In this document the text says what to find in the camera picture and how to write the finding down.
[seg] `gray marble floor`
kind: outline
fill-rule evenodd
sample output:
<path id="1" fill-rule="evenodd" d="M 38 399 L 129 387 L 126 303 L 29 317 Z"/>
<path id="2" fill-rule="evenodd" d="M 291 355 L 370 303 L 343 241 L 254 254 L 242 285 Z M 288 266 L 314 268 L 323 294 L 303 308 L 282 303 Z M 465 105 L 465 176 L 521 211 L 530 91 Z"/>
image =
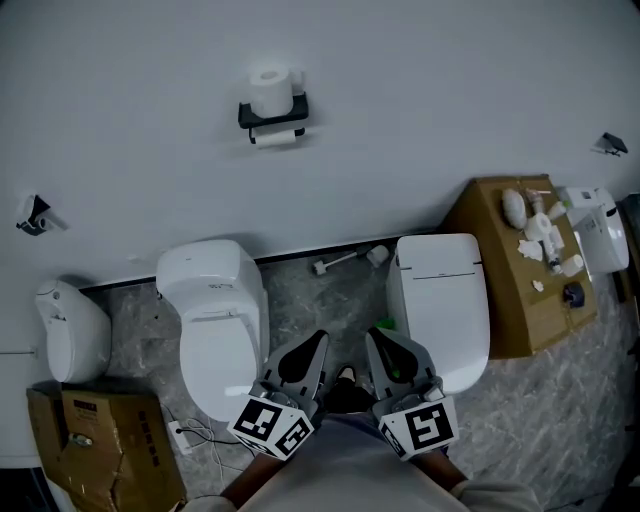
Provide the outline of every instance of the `gray marble floor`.
<path id="1" fill-rule="evenodd" d="M 269 294 L 271 343 L 275 349 L 322 328 L 331 335 L 325 369 L 331 382 L 351 362 L 366 382 L 364 332 L 386 315 L 386 267 L 350 260 L 317 277 L 318 258 L 261 265 Z M 596 322 L 534 357 L 491 361 L 480 381 L 456 398 L 460 441 L 450 456 L 469 476 L 516 480 L 531 485 L 545 509 L 597 510 L 629 446 L 624 425 L 633 414 L 634 363 L 626 356 L 636 336 L 634 312 L 615 298 L 611 279 L 594 280 Z M 113 354 L 106 383 L 153 391 L 173 415 L 207 423 L 189 398 L 180 374 L 180 321 L 156 297 L 153 284 L 94 292 L 113 320 Z M 232 440 L 212 420 L 220 440 Z M 241 470 L 251 455 L 239 446 L 219 445 L 223 464 Z M 188 496 L 218 494 L 223 488 L 210 445 L 182 456 L 174 446 Z M 224 470 L 228 484 L 239 471 Z"/>

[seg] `white toilet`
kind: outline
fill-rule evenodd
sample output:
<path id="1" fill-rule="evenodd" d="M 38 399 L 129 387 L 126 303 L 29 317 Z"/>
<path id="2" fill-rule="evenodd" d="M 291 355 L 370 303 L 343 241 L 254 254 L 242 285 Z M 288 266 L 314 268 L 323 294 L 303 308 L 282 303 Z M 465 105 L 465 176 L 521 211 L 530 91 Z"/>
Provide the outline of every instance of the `white toilet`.
<path id="1" fill-rule="evenodd" d="M 396 330 L 429 351 L 445 394 L 475 384 L 489 358 L 489 306 L 473 235 L 400 238 L 387 305 Z"/>
<path id="2" fill-rule="evenodd" d="M 187 391 L 209 417 L 229 421 L 269 356 L 267 293 L 258 266 L 231 240 L 196 242 L 160 257 L 156 285 L 182 321 Z"/>
<path id="3" fill-rule="evenodd" d="M 603 188 L 561 187 L 567 218 L 591 274 L 608 274 L 629 266 L 629 246 L 620 212 Z"/>
<path id="4" fill-rule="evenodd" d="M 111 357 L 111 321 L 104 311 L 59 280 L 40 286 L 35 303 L 47 330 L 53 377 L 80 383 L 102 375 Z"/>

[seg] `power plug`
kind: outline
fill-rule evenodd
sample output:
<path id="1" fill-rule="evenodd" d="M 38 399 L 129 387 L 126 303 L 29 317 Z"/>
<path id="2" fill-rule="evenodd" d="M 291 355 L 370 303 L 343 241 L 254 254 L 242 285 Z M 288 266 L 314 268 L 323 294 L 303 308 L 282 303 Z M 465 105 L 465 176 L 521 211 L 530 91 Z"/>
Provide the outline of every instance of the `power plug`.
<path id="1" fill-rule="evenodd" d="M 193 448 L 189 444 L 187 436 L 184 435 L 184 432 L 180 431 L 180 422 L 172 421 L 168 424 L 168 427 L 171 435 L 173 435 L 173 439 L 175 439 L 176 444 L 180 449 L 180 453 L 182 455 L 191 455 L 191 452 L 193 452 Z"/>

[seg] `smart toilet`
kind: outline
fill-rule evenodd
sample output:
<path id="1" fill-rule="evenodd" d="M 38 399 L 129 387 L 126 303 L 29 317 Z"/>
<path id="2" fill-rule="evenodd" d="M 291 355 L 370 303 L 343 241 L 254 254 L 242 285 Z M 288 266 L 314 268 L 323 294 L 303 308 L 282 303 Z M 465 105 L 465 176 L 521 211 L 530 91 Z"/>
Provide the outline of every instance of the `smart toilet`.
<path id="1" fill-rule="evenodd" d="M 229 421 L 269 356 L 267 294 L 258 266 L 231 240 L 195 242 L 160 257 L 156 286 L 180 315 L 187 391 L 209 417 Z"/>
<path id="2" fill-rule="evenodd" d="M 429 351 L 445 394 L 480 378 L 489 358 L 489 306 L 473 235 L 400 238 L 387 305 L 396 330 Z"/>
<path id="3" fill-rule="evenodd" d="M 47 357 L 60 382 L 86 382 L 102 375 L 111 357 L 111 321 L 88 297 L 60 280 L 36 292 L 47 330 Z"/>

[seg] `brown cardboard box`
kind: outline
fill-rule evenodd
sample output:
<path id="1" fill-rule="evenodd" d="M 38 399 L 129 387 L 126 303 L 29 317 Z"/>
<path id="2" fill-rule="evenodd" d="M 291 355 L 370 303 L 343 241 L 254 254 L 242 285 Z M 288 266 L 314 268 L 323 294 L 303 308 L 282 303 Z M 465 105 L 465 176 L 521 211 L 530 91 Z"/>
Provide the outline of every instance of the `brown cardboard box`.
<path id="1" fill-rule="evenodd" d="M 45 474 L 82 512 L 162 512 L 184 500 L 155 397 L 30 389 L 27 398 Z M 67 431 L 92 445 L 66 442 Z"/>
<path id="2" fill-rule="evenodd" d="M 518 252 L 524 234 L 510 227 L 502 216 L 502 191 L 507 188 L 518 190 L 523 196 L 527 188 L 551 191 L 543 195 L 546 209 L 558 201 L 547 175 L 474 179 L 440 228 L 444 233 L 471 233 L 478 240 L 487 283 L 494 359 L 532 355 L 596 317 L 593 288 L 584 270 L 571 278 L 554 276 L 545 261 L 524 258 Z M 560 217 L 554 224 L 565 243 L 561 258 L 580 254 L 567 217 Z M 533 288 L 533 280 L 544 285 L 543 292 Z M 582 285 L 584 307 L 570 309 L 563 301 L 562 290 L 570 282 Z"/>

